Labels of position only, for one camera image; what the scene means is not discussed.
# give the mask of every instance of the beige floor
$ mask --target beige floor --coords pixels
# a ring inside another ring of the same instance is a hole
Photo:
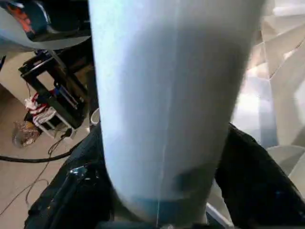
[[[0,93],[0,155],[24,158],[45,158],[47,151],[56,140],[42,134],[37,141],[23,149],[15,147],[11,142],[11,134],[15,121],[22,121],[26,114],[24,106],[8,92]],[[62,142],[53,155],[67,152],[74,144],[83,139],[87,134],[88,121],[86,120],[77,135],[71,142]],[[49,181],[57,173],[65,158],[51,162],[41,178]],[[23,164],[0,161],[0,212],[7,204],[29,185],[41,172],[44,163]],[[46,182],[35,185],[29,196],[29,202],[33,203],[39,194],[45,189]],[[27,217],[27,205],[24,192],[0,217],[0,229],[22,229]]]

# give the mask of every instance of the white tube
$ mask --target white tube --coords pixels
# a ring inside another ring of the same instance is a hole
[[[90,0],[107,170],[143,220],[200,221],[263,0]]]

